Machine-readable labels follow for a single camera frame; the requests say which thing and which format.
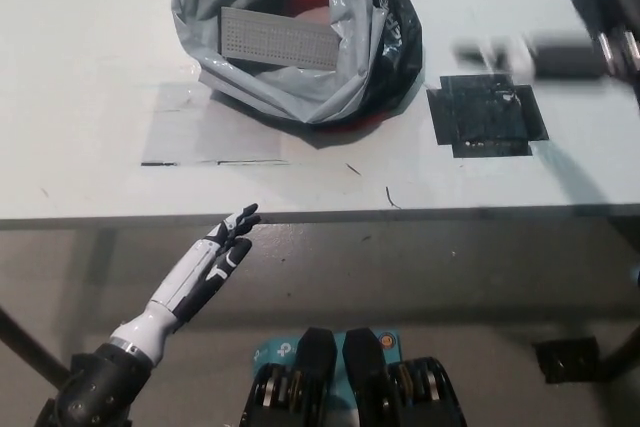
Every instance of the white robotic forearm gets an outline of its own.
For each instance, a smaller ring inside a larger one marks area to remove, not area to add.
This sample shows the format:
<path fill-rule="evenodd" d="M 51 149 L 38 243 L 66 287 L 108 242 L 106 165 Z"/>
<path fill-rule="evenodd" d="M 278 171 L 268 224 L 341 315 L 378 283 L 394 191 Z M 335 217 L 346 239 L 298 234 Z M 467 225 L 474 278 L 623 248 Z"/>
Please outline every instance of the white robotic forearm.
<path fill-rule="evenodd" d="M 115 420 L 126 419 L 129 405 L 162 360 L 169 335 L 206 305 L 251 249 L 241 236 L 260 222 L 257 208 L 250 205 L 229 216 L 193 244 L 141 315 L 118 327 L 93 354 L 74 356 L 76 374 L 56 398 L 56 425 L 127 425 Z"/>
<path fill-rule="evenodd" d="M 153 366 L 162 360 L 167 337 L 178 330 L 213 297 L 251 249 L 238 238 L 259 222 L 251 205 L 217 225 L 178 261 L 155 291 L 144 312 L 118 327 L 109 342 Z"/>

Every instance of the black tape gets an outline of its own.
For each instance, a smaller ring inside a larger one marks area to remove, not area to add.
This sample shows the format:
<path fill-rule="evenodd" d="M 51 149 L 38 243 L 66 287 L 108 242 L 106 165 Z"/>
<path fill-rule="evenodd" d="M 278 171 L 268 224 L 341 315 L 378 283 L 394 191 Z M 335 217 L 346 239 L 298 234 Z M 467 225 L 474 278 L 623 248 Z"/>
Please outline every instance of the black tape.
<path fill-rule="evenodd" d="M 451 145 L 454 157 L 531 155 L 530 141 L 549 139 L 531 86 L 503 74 L 440 81 L 427 97 L 438 144 Z"/>

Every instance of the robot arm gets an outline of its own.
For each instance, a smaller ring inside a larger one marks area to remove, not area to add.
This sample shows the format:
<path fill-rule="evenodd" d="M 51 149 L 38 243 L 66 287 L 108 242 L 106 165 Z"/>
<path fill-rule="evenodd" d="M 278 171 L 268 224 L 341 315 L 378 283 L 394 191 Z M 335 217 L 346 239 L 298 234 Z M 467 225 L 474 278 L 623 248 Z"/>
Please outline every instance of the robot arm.
<path fill-rule="evenodd" d="M 257 208 L 253 204 L 229 216 L 198 240 L 142 314 L 118 327 L 93 354 L 74 356 L 72 377 L 52 405 L 52 425 L 130 425 L 129 406 L 162 360 L 169 335 L 204 307 L 251 249 L 251 242 L 240 236 L 260 222 Z"/>
<path fill-rule="evenodd" d="M 189 322 L 222 287 L 251 249 L 239 238 L 260 221 L 253 204 L 229 216 L 178 261 L 151 296 L 144 312 L 118 327 L 109 343 L 145 355 L 156 367 L 167 337 Z"/>

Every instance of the table surface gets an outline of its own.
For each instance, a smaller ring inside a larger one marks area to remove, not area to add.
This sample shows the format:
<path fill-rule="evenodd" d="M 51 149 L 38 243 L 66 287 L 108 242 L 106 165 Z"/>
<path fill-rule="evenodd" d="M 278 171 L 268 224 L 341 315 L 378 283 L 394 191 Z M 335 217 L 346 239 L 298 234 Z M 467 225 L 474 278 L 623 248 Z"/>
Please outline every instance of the table surface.
<path fill-rule="evenodd" d="M 570 0 L 412 1 L 434 88 L 480 73 L 457 65 L 457 40 L 586 35 Z M 640 211 L 638 106 L 614 82 L 536 85 L 551 140 L 530 157 L 453 158 L 420 86 L 354 143 L 317 149 L 256 123 L 244 142 L 275 138 L 279 162 L 142 167 L 159 99 L 202 89 L 169 4 L 0 0 L 0 227 L 207 223 L 251 202 L 272 222 Z"/>

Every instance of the gray floor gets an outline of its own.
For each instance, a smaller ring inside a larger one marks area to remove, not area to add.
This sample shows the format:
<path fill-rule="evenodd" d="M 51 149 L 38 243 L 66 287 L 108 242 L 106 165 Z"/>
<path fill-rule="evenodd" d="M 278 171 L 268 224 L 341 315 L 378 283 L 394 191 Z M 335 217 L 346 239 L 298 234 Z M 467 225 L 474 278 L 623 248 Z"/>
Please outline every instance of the gray floor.
<path fill-rule="evenodd" d="M 136 315 L 203 231 L 97 243 L 93 232 L 2 232 L 0 301 L 68 359 Z M 640 258 L 604 220 L 261 226 L 252 238 L 242 269 L 171 340 L 135 425 L 236 427 L 255 347 L 312 324 L 398 328 L 405 358 L 445 364 L 472 427 L 640 425 L 640 375 L 545 386 L 530 347 L 595 333 L 607 350 L 640 319 L 629 280 Z M 52 390 L 3 346 L 0 365 L 2 424 L 28 426 Z"/>

